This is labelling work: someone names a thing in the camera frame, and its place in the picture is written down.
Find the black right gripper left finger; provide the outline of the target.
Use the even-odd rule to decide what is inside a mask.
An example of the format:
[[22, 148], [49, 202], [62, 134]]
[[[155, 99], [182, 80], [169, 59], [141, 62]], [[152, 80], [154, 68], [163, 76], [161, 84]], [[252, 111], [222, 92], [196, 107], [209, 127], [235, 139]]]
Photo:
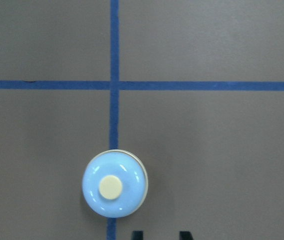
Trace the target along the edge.
[[131, 234], [131, 240], [143, 240], [143, 231], [134, 230]]

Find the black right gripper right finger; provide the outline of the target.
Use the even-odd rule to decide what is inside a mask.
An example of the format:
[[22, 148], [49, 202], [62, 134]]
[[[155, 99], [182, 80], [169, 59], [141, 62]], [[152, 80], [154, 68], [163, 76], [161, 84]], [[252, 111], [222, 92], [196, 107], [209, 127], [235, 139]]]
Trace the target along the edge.
[[179, 240], [193, 240], [193, 236], [190, 231], [180, 231]]

